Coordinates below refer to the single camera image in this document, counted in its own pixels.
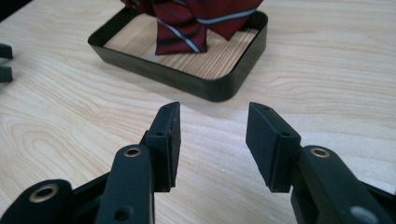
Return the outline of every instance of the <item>folded cloth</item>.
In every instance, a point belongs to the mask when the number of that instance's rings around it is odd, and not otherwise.
[[[207,52],[206,29],[230,40],[262,0],[121,0],[157,17],[155,54]]]

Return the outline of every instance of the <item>wood grain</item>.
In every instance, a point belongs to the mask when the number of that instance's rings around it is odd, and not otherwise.
[[[208,31],[207,53],[157,56],[155,55],[157,20],[142,14],[135,17],[114,35],[105,44],[105,48],[162,64],[195,77],[211,80],[225,77],[233,70],[257,33],[257,30],[245,29],[236,32],[233,38],[227,41],[220,35]]]
[[[35,0],[0,23],[14,81],[0,85],[0,213],[39,181],[73,187],[107,172],[161,105],[181,102],[177,187],[157,223],[295,223],[245,144],[250,101],[338,153],[361,180],[396,190],[396,3],[265,1],[267,48],[234,98],[210,103],[101,61],[87,44],[119,1]]]

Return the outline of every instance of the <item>wooden table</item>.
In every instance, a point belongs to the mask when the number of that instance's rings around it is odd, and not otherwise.
[[[248,103],[275,109],[338,153],[362,181],[396,189],[396,3],[265,1],[267,49],[234,98],[210,103],[104,63],[87,39],[117,1],[35,0],[0,23],[14,80],[0,85],[0,213],[26,188],[78,187],[181,102],[177,187],[157,223],[293,223],[289,194],[265,187],[246,144]]]

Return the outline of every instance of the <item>maroon striped necktie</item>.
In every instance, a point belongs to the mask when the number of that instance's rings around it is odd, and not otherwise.
[[[230,40],[262,0],[121,0],[157,17],[155,54],[207,52],[206,29]]]

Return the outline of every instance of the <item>rectangular tray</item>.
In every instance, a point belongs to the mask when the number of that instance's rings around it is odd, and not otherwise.
[[[117,67],[137,73],[138,75],[151,78],[171,87],[202,97],[208,101],[221,102],[233,97],[265,50],[268,18],[260,11],[253,13],[245,26],[241,29],[241,32],[246,29],[253,29],[257,30],[257,33],[255,33],[254,37],[252,37],[252,39],[247,43],[247,46],[242,49],[240,53],[230,53],[232,51],[227,50],[227,48],[212,49],[224,51],[214,52],[219,55],[217,58],[220,62],[227,62],[232,58],[234,60],[234,63],[230,65],[230,69],[220,76],[211,76],[211,74],[194,74],[194,72],[191,71],[186,72],[157,62],[157,57],[169,56],[155,56],[152,54],[150,57],[140,57],[133,55],[133,53],[123,52],[123,48],[115,50],[105,47],[106,43],[112,40],[112,38],[118,33],[121,33],[121,31],[133,19],[137,20],[140,14],[140,12],[134,9],[122,9],[96,32],[94,32],[89,37],[88,43],[106,63],[110,63]],[[145,33],[145,35],[153,38],[156,36],[156,30],[152,29],[152,34]],[[179,59],[181,57],[181,60],[183,60],[183,57],[190,57],[186,58],[185,62],[191,64],[183,64],[183,67],[204,67],[198,64],[198,62],[201,62],[200,60],[194,60],[192,57],[197,57],[197,59],[200,57],[201,60],[204,59],[201,63],[205,64],[206,54],[207,62],[216,64],[216,62],[213,61],[213,58],[209,57],[208,53],[200,55],[195,54],[197,56],[193,56],[192,54],[178,54],[177,57]]]

